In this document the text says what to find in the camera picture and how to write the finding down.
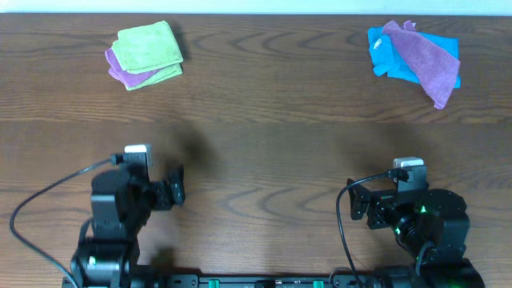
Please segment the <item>green microfiber cloth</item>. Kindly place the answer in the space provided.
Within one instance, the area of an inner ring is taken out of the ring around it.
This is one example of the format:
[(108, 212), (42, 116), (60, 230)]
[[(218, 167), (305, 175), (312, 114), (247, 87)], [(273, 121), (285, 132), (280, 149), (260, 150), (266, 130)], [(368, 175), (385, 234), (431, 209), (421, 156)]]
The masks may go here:
[(120, 30), (111, 47), (122, 70), (140, 74), (183, 61), (174, 33), (166, 21)]

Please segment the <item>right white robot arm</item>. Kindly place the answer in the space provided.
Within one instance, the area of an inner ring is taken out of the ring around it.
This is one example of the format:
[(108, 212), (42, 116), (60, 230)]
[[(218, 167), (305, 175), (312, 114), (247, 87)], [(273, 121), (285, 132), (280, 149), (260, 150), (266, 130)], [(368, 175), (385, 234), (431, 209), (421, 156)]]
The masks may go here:
[(365, 287), (484, 287), (464, 257), (470, 228), (466, 203), (451, 190), (431, 189), (425, 179), (395, 179), (392, 190), (370, 191), (347, 180), (350, 216), (367, 216), (372, 230), (391, 228), (395, 241), (413, 259), (410, 266), (387, 266), (362, 281)]

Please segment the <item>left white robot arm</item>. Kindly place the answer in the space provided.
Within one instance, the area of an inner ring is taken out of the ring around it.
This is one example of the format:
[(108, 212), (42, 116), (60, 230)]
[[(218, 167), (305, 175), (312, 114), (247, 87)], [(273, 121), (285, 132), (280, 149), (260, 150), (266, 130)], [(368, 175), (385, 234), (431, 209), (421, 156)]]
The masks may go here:
[(185, 201), (184, 168), (152, 182), (147, 167), (121, 165), (91, 181), (92, 218), (84, 223), (71, 271), (79, 287), (158, 285), (157, 273), (138, 265), (138, 233), (153, 211)]

